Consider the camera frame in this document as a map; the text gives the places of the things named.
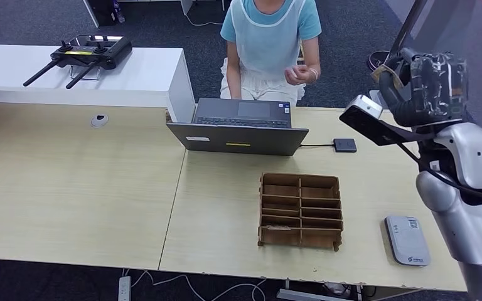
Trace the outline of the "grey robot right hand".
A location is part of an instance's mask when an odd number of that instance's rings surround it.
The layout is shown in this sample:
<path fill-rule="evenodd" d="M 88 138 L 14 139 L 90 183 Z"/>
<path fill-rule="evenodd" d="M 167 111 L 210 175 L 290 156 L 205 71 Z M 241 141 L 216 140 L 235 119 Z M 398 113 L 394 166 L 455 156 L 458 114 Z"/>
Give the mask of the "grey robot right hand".
<path fill-rule="evenodd" d="M 468 102 L 468 64 L 451 52 L 402 48 L 372 72 L 397 124 L 419 127 L 463 119 Z"/>

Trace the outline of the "person's left hand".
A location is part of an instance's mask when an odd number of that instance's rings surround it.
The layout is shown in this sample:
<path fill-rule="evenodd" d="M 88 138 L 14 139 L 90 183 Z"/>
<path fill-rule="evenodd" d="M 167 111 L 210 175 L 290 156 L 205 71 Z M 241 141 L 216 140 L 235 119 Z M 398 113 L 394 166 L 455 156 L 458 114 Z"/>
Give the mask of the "person's left hand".
<path fill-rule="evenodd" d="M 295 65 L 286 68 L 284 75 L 290 85 L 308 85 L 318 80 L 319 71 L 306 65 Z"/>

